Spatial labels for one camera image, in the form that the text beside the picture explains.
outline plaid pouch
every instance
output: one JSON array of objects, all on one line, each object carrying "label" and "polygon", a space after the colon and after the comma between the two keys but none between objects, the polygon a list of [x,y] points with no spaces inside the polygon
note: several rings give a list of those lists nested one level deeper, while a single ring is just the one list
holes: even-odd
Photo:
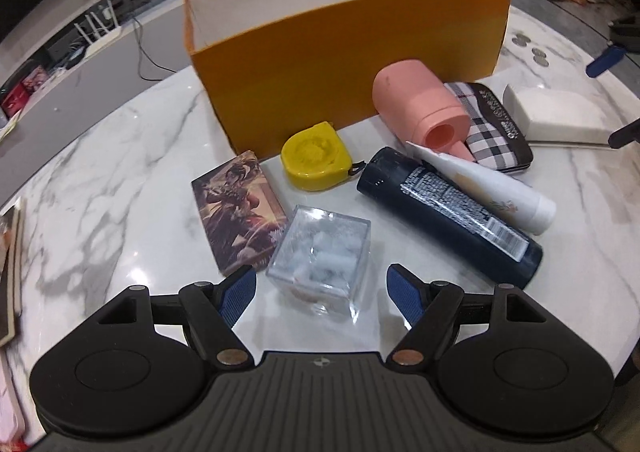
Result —
[{"label": "plaid pouch", "polygon": [[528,168],[533,152],[495,94],[482,83],[445,83],[471,117],[466,146],[482,166],[512,172]]}]

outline copper screw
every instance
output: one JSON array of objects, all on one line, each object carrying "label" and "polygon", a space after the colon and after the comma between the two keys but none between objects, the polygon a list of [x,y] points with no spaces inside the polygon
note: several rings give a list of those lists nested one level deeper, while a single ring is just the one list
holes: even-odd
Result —
[{"label": "copper screw", "polygon": [[402,349],[394,353],[392,360],[399,366],[416,366],[424,360],[424,356],[415,349]]},{"label": "copper screw", "polygon": [[239,366],[249,359],[249,355],[242,349],[225,349],[216,358],[224,366]]}]

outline white sponge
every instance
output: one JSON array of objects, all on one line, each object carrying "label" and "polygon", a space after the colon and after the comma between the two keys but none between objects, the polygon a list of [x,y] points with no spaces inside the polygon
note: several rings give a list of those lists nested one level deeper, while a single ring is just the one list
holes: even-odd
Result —
[{"label": "white sponge", "polygon": [[568,90],[507,85],[502,103],[530,143],[607,146],[622,124],[594,99]]}]

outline pink cup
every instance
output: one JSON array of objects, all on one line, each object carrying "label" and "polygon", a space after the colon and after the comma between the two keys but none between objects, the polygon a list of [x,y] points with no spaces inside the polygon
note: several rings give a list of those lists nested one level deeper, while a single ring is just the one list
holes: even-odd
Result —
[{"label": "pink cup", "polygon": [[456,97],[420,60],[396,62],[376,75],[373,105],[400,141],[475,161],[464,141],[471,120]]}]

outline white lotion tube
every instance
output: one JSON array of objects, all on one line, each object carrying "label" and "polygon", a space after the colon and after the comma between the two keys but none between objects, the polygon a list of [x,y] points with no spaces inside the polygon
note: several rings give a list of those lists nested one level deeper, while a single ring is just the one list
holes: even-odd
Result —
[{"label": "white lotion tube", "polygon": [[556,216],[556,204],[551,199],[517,179],[410,141],[405,142],[405,146],[411,157],[432,165],[511,226],[540,235]]}]

